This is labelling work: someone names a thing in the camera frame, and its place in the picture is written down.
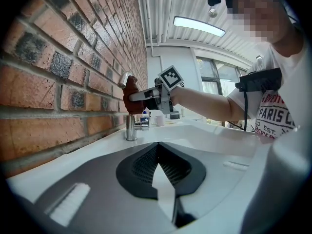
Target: forearm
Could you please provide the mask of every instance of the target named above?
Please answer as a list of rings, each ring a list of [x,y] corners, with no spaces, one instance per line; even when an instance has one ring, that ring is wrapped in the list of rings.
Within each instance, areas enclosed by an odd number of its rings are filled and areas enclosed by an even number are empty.
[[[178,104],[202,116],[217,121],[232,120],[231,105],[224,96],[181,87],[177,87],[173,95]]]

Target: brick wall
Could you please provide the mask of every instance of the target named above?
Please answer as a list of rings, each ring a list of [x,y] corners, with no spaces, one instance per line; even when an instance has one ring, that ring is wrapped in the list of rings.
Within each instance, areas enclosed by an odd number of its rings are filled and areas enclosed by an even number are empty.
[[[0,160],[6,176],[125,127],[120,75],[147,88],[138,0],[30,0],[0,59]]]

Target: white cup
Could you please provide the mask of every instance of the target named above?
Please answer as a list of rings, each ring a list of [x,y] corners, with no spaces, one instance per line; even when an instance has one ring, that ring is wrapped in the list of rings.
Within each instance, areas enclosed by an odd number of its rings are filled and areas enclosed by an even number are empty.
[[[164,115],[158,115],[155,116],[155,124],[156,126],[164,126],[165,125],[165,116]]]

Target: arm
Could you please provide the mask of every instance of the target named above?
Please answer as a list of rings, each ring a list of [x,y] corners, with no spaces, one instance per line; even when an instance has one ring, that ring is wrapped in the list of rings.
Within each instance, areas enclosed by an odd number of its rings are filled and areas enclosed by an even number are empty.
[[[232,121],[244,119],[244,110],[230,98],[221,95],[176,87],[172,90],[170,99],[174,105],[180,104],[213,120]]]

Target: faucet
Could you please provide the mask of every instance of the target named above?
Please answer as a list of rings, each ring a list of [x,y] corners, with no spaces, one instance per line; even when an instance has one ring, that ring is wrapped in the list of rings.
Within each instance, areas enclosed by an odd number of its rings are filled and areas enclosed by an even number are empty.
[[[129,76],[134,76],[131,72],[124,72],[118,82],[118,87],[124,89],[126,87]],[[137,140],[137,131],[148,130],[150,128],[151,112],[148,117],[140,117],[136,121],[135,115],[127,115],[126,118],[126,139],[128,141]]]

